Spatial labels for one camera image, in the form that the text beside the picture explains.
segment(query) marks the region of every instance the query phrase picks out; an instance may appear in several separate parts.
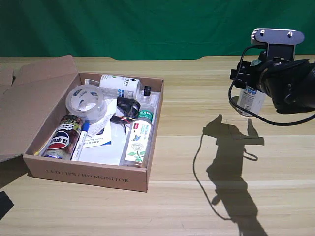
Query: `canned drink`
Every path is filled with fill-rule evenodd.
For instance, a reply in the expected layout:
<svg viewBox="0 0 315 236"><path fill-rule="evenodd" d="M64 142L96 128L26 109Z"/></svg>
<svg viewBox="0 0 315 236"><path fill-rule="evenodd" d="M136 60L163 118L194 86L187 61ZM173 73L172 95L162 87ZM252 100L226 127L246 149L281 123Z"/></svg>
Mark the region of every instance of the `canned drink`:
<svg viewBox="0 0 315 236"><path fill-rule="evenodd" d="M66 115L58 126L44 157L70 160L78 142L83 122L75 115Z"/></svg>

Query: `green screen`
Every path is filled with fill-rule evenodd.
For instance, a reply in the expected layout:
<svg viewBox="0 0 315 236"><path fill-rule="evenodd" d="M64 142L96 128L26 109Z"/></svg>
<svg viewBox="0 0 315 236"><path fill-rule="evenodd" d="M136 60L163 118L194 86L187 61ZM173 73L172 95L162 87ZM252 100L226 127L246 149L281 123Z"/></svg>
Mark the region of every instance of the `green screen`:
<svg viewBox="0 0 315 236"><path fill-rule="evenodd" d="M314 13L314 0L1 0L0 56L240 55L260 27L301 31L296 54L315 54Z"/></svg>

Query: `white marker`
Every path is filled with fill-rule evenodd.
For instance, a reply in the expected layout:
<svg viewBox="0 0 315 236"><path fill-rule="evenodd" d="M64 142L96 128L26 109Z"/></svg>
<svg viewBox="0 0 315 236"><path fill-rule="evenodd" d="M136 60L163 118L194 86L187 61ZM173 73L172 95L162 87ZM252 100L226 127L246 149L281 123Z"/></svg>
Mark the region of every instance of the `white marker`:
<svg viewBox="0 0 315 236"><path fill-rule="evenodd" d="M79 160L85 138L87 137L89 127L90 127L90 124L88 122L85 122L83 127L82 127L82 131L81 131L79 140L77 142L77 145L76 145L75 150L73 152L72 159L71 159L72 161L78 161Z"/></svg>

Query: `wood grain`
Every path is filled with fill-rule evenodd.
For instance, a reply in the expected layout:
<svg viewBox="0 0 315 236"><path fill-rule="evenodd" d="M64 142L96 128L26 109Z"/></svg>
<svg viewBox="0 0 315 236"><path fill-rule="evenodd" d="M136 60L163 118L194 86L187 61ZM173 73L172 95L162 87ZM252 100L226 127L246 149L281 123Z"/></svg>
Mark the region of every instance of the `wood grain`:
<svg viewBox="0 0 315 236"><path fill-rule="evenodd" d="M41 59L0 58L0 65L17 70ZM238 60L75 58L81 72L165 79L149 191L33 179L22 175L23 162L2 163L0 187L15 206L0 221L0 235L314 235L315 122L277 127L251 118L251 125L228 102L229 73ZM277 114L270 98L260 114L279 122L310 115Z"/></svg>

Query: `cardboard box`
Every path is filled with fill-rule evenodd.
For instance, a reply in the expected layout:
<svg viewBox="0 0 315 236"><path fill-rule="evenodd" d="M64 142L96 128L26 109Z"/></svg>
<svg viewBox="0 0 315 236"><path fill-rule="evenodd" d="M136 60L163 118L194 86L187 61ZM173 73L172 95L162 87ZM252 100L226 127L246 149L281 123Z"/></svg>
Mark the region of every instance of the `cardboard box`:
<svg viewBox="0 0 315 236"><path fill-rule="evenodd" d="M152 91L160 92L153 138L148 144L147 167L136 168L33 155L68 113L65 106L67 94L83 84L86 78L99 81L102 74L78 73L70 55L22 66L12 86L7 82L9 72L0 74L3 77L0 80L3 83L0 87L0 161L23 155L35 178L147 191L162 106L163 79L136 77L150 85Z"/></svg>

